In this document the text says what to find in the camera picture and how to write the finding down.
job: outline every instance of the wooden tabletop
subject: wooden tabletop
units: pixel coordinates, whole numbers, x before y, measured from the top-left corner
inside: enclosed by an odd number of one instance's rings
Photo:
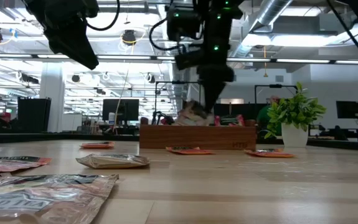
[[[49,165],[14,175],[119,174],[93,224],[358,223],[358,151],[286,149],[296,154],[292,159],[242,151],[183,156],[140,150],[138,142],[116,142],[113,150],[79,149],[83,142],[91,141],[0,144],[0,156],[53,158]],[[151,165],[93,170],[75,160],[95,152],[140,154]]]

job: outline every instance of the wooden crate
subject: wooden crate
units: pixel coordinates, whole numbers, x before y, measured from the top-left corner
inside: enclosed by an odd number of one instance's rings
[[[141,149],[167,146],[200,147],[212,150],[255,150],[255,127],[141,125]]]

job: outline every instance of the snack package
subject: snack package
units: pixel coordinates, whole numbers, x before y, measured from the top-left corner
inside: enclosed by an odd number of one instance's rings
[[[93,169],[124,169],[149,164],[147,157],[127,154],[90,154],[77,158],[77,162]]]
[[[83,143],[80,147],[83,149],[111,149],[115,142],[98,142],[98,143]]]
[[[284,153],[283,149],[257,149],[256,151],[245,150],[245,153],[251,156],[292,158],[293,154]]]
[[[215,116],[215,126],[245,126],[242,115]]]
[[[199,147],[166,147],[171,153],[183,154],[183,155],[209,155],[214,154],[211,151],[200,149]]]
[[[48,164],[51,158],[32,156],[0,157],[0,172],[12,172]]]
[[[0,177],[0,224],[90,224],[118,175]]]
[[[194,100],[186,103],[185,108],[180,110],[175,120],[175,126],[208,126],[213,122],[213,117],[205,112],[204,107]]]

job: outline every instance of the person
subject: person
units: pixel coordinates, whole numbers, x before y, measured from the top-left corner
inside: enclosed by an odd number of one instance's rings
[[[267,129],[267,125],[270,122],[270,117],[267,115],[268,113],[268,109],[271,107],[271,105],[273,103],[279,103],[280,102],[280,98],[278,96],[271,96],[270,97],[270,104],[266,105],[265,107],[263,107],[257,116],[257,123],[259,126],[259,131],[261,130],[266,130]],[[281,136],[281,125],[277,126],[277,130],[276,130],[276,135],[277,136]]]

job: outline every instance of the computer monitor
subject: computer monitor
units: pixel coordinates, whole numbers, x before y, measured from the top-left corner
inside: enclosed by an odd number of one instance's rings
[[[336,101],[336,112],[338,118],[358,119],[358,102]]]
[[[119,100],[116,99],[105,99],[103,100],[103,120],[108,121],[108,115],[110,112],[116,113],[116,107],[118,106]],[[139,100],[121,100],[119,104],[117,121],[125,120],[125,108],[126,108],[126,119],[128,121],[139,120]]]

